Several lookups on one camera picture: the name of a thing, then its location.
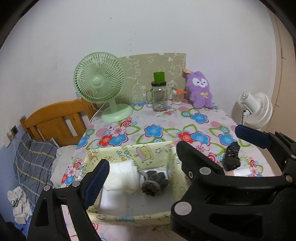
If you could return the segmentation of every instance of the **yellow bow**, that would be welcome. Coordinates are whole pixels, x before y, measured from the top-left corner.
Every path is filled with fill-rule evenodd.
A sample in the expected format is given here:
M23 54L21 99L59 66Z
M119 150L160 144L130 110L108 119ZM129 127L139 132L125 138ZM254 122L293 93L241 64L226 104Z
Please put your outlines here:
M207 95L208 95L208 94L209 94L208 92L202 92L202 93L200 93L200 95L203 95L204 98L207 98Z

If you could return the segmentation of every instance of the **fan stand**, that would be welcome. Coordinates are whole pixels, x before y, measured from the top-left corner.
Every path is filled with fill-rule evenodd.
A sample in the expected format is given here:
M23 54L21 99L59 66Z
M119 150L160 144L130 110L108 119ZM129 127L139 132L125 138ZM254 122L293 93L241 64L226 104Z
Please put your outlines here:
M106 109L102 115L103 122L117 122L126 119L133 112L132 107L127 104L116 104L115 99L109 100L109 108Z

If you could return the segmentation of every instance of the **gray fabric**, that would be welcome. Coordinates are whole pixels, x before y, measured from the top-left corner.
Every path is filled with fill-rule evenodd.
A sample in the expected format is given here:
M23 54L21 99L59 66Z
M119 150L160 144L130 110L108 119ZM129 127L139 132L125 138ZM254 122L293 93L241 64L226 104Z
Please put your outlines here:
M54 144L36 141L28 134L23 135L18 146L14 161L15 176L34 206L44 186L53 187L50 178L56 153Z

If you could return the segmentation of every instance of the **wooden bed frame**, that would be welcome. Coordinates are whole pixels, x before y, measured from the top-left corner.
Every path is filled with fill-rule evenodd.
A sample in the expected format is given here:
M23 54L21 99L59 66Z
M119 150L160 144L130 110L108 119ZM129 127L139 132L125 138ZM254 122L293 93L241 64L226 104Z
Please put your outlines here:
M61 146L77 145L86 131L81 112L86 112L90 120L96 111L91 103L76 99L45 106L27 119L21 118L20 123L25 132L38 141L54 138ZM65 117L70 119L77 136L72 135Z

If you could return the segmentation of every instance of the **fan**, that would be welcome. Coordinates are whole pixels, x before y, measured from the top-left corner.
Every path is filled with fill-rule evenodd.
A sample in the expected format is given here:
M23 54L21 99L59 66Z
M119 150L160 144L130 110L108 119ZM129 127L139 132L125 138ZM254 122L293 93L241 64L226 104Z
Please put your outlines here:
M260 92L251 95L245 91L239 100L247 108L243 117L246 126L260 129L269 122L272 115L272 104L266 94Z
M104 122L121 121L132 114L129 105L115 102L125 80L126 72L120 60L104 52L87 55L74 72L74 86L83 99L92 103L109 102L109 108L101 116Z

